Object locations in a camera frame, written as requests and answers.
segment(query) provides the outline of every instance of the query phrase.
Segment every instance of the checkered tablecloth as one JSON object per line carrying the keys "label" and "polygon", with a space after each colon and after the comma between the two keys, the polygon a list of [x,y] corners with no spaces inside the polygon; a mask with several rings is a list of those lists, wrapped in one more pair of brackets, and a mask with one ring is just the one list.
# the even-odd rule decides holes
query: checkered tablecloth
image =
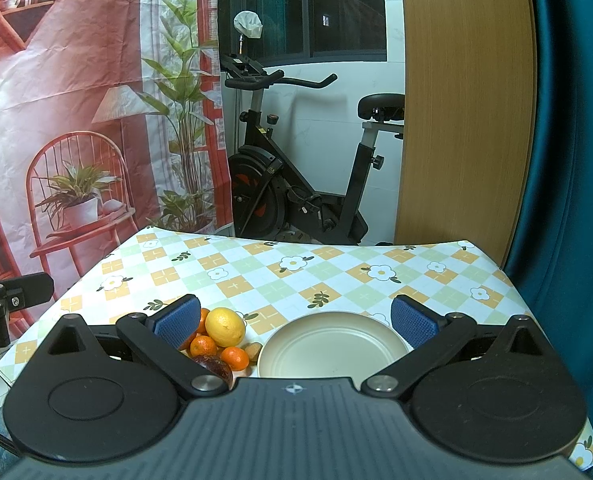
{"label": "checkered tablecloth", "polygon": [[[0,360],[0,374],[12,384],[63,314],[109,324],[129,312],[152,314],[188,292],[202,306],[240,313],[249,342],[265,342],[289,320],[319,310],[356,312],[389,326],[391,300],[398,294],[439,314],[464,312],[481,324],[532,315],[502,270],[467,241],[321,246],[150,227],[121,244],[46,311]],[[583,469],[593,464],[589,423],[571,460]]]}

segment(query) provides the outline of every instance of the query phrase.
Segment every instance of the lamp shade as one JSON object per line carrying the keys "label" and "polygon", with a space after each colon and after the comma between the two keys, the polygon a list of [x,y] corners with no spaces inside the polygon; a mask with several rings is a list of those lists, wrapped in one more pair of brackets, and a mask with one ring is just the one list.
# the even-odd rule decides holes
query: lamp shade
{"label": "lamp shade", "polygon": [[102,123],[103,121],[148,114],[155,111],[153,107],[143,102],[128,85],[113,86],[108,89],[103,101],[100,102],[92,123]]}

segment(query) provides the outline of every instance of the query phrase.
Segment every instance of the tiled wall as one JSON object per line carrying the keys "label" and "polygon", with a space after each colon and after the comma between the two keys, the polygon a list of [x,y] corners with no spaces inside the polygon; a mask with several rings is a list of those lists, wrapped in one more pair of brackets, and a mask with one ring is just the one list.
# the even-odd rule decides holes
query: tiled wall
{"label": "tiled wall", "polygon": [[[289,77],[319,81],[334,72],[339,79],[323,90],[276,85],[265,92],[264,114],[280,116],[273,138],[317,190],[345,193],[363,132],[356,115],[359,99],[373,93],[405,93],[403,0],[385,0],[385,14],[387,62],[276,67]],[[232,146],[235,92],[223,89],[226,134]],[[249,103],[250,92],[244,92],[242,109]],[[393,240],[402,153],[401,140],[379,133],[376,154],[385,157],[385,164],[380,171],[371,171],[360,207],[370,228],[363,240],[366,245]]]}

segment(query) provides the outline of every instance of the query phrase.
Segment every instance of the blue textured pad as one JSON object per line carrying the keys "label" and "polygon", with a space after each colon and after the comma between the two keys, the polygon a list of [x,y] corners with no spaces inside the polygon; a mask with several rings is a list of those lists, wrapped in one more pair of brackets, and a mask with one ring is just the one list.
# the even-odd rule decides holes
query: blue textured pad
{"label": "blue textured pad", "polygon": [[391,302],[391,327],[413,348],[438,334],[438,325],[400,298]]}
{"label": "blue textured pad", "polygon": [[201,321],[201,304],[198,298],[176,305],[177,301],[166,307],[172,308],[169,314],[156,322],[153,330],[157,336],[174,348],[181,346],[183,341],[196,331]]}

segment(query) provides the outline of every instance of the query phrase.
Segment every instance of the gray ribbed surface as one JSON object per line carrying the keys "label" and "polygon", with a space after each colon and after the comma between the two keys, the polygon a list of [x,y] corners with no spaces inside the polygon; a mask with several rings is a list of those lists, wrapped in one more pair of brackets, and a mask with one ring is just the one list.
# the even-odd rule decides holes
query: gray ribbed surface
{"label": "gray ribbed surface", "polygon": [[24,459],[4,480],[582,480],[564,458],[521,468],[473,463],[434,446],[398,403],[349,380],[240,380],[230,394],[192,402],[155,446],[82,469]]}

